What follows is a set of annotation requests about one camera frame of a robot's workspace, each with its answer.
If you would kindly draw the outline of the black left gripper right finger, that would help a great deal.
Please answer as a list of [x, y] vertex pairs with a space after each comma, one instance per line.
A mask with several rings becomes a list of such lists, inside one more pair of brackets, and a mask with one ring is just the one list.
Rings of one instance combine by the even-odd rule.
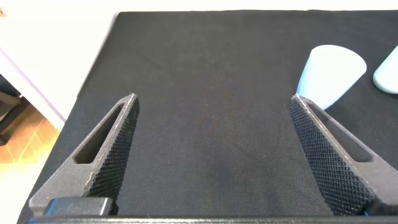
[[318, 188], [335, 215], [397, 215], [397, 170], [313, 101], [289, 113]]

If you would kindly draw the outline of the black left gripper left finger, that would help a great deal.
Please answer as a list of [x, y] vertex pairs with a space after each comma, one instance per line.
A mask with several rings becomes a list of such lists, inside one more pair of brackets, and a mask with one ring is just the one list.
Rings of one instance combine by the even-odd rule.
[[107, 197], [121, 190], [139, 114], [137, 95], [121, 98], [74, 149], [63, 164], [30, 198], [35, 216], [45, 213], [52, 199]]

